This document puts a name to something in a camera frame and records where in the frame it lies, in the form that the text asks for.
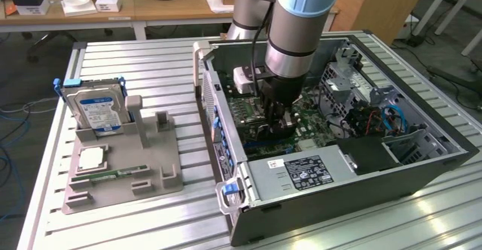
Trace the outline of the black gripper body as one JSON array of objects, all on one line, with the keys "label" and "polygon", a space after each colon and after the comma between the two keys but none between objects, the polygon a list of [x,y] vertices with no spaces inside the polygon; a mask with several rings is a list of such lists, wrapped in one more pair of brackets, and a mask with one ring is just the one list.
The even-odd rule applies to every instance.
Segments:
[{"label": "black gripper body", "polygon": [[261,83],[261,101],[265,106],[271,103],[289,108],[297,99],[304,84],[304,75],[296,78],[273,76]]}]

